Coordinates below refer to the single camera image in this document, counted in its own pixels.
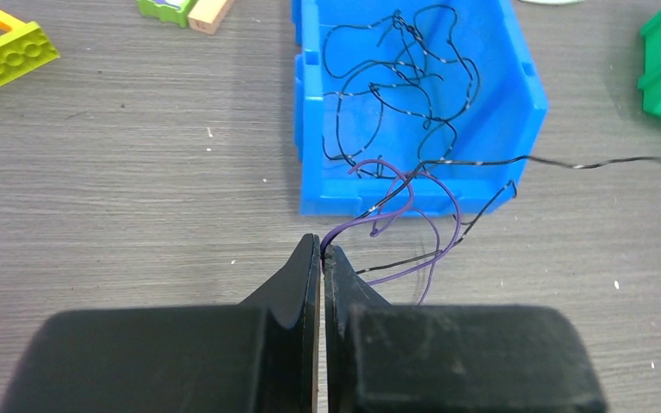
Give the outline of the blue plastic bin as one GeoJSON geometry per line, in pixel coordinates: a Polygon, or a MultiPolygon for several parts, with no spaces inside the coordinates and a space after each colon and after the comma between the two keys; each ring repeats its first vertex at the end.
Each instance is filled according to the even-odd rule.
{"type": "Polygon", "coordinates": [[[293,1],[300,212],[357,216],[419,170],[431,216],[516,196],[547,97],[509,1],[293,1]]]}

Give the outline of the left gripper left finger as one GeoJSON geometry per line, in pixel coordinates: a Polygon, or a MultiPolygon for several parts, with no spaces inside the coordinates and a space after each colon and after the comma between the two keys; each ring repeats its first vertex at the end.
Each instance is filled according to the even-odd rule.
{"type": "Polygon", "coordinates": [[[63,311],[34,334],[3,412],[313,412],[319,240],[234,305],[63,311]]]}

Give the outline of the green toy block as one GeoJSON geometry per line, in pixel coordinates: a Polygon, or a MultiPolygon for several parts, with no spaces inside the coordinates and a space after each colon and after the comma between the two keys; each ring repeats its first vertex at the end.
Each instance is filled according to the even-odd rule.
{"type": "Polygon", "coordinates": [[[137,0],[139,13],[161,22],[172,22],[180,28],[188,27],[188,13],[196,0],[137,0]]]}

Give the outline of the wooden block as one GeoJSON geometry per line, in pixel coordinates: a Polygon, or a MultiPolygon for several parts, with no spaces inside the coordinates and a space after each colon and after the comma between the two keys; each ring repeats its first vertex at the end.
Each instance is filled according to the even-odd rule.
{"type": "Polygon", "coordinates": [[[188,24],[193,30],[215,34],[233,3],[233,0],[197,0],[188,13],[188,24]]]}

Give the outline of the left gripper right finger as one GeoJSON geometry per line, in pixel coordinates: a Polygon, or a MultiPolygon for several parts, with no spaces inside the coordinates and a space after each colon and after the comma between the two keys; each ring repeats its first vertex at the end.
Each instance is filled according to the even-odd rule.
{"type": "Polygon", "coordinates": [[[332,412],[604,412],[578,331],[540,305],[393,305],[324,254],[332,412]]]}

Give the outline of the white metronome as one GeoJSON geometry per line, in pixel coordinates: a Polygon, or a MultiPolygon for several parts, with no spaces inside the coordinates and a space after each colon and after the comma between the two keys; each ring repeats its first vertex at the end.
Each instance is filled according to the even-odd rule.
{"type": "Polygon", "coordinates": [[[545,6],[564,6],[569,4],[582,3],[584,0],[520,0],[520,2],[545,6]]]}

